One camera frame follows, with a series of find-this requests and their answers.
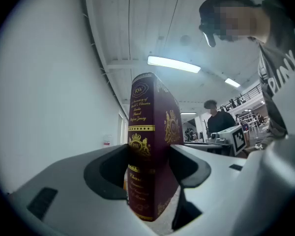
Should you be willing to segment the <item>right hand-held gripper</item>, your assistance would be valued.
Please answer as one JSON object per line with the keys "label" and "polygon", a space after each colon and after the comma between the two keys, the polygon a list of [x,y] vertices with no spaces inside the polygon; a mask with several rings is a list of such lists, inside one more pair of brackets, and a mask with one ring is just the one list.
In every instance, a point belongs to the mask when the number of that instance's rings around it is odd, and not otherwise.
{"label": "right hand-held gripper", "polygon": [[210,143],[230,147],[230,155],[237,156],[247,147],[241,125],[229,127],[217,133],[212,133]]}

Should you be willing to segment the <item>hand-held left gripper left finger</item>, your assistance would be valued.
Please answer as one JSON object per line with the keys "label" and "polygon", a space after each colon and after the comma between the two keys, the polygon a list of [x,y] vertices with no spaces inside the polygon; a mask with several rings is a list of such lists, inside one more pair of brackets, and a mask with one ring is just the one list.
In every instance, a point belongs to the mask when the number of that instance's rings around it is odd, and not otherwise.
{"label": "hand-held left gripper left finger", "polygon": [[59,160],[9,196],[35,236],[157,236],[123,188],[128,145]]}

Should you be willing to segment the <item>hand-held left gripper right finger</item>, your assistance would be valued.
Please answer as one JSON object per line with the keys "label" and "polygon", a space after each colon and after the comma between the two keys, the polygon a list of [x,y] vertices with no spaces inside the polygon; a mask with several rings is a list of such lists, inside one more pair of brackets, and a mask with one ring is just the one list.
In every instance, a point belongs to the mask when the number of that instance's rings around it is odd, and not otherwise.
{"label": "hand-held left gripper right finger", "polygon": [[172,145],[171,236],[295,236],[295,135],[247,159]]}

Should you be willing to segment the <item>dark red hardcover book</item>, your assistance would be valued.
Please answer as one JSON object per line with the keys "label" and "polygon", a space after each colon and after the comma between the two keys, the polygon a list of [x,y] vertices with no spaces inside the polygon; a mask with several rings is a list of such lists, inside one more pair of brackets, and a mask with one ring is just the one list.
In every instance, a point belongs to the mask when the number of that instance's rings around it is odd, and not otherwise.
{"label": "dark red hardcover book", "polygon": [[183,144],[179,104],[154,73],[140,74],[131,89],[127,182],[130,208],[143,221],[155,221],[178,188],[172,144]]}

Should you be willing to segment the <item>person's right forearm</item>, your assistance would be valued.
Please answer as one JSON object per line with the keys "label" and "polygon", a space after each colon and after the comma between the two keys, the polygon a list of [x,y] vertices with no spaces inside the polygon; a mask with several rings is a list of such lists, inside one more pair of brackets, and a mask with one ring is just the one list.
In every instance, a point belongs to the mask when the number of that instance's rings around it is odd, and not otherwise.
{"label": "person's right forearm", "polygon": [[265,150],[271,143],[274,141],[279,141],[282,139],[287,139],[289,137],[288,134],[282,137],[274,137],[274,136],[268,136],[264,138],[260,143],[255,144],[254,146],[247,147],[243,151],[248,156],[250,153],[257,151],[257,150]]}

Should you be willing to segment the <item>black mezzanine railing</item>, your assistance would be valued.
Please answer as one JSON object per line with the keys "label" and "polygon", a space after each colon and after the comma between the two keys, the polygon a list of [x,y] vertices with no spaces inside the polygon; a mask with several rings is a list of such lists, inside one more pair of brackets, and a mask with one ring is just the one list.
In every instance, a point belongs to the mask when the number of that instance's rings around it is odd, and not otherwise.
{"label": "black mezzanine railing", "polygon": [[238,106],[243,105],[244,103],[247,103],[248,101],[259,96],[260,94],[262,94],[261,86],[260,84],[257,84],[255,87],[253,87],[246,93],[240,93],[239,96],[236,96],[234,99],[230,99],[228,103],[221,105],[220,108],[218,108],[217,110],[228,112],[232,109],[235,109]]}

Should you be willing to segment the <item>person's torso in dark shirt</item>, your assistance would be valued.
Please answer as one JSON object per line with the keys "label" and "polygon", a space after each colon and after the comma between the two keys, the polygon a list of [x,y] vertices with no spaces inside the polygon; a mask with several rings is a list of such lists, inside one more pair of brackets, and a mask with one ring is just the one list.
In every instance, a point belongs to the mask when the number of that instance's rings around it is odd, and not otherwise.
{"label": "person's torso in dark shirt", "polygon": [[286,126],[272,98],[295,72],[295,24],[278,6],[264,1],[262,8],[270,17],[270,34],[259,44],[258,75],[269,117],[268,136],[282,137]]}

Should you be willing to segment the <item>long ceiling light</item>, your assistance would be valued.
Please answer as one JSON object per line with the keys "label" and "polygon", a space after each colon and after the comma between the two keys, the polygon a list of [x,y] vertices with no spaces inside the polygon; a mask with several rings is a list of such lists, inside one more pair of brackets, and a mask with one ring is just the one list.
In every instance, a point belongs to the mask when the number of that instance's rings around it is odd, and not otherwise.
{"label": "long ceiling light", "polygon": [[147,64],[154,65],[154,66],[169,67],[169,68],[183,70],[183,71],[192,72],[192,73],[198,73],[201,70],[199,66],[196,66],[190,63],[169,59],[169,58],[156,57],[156,56],[148,56]]}

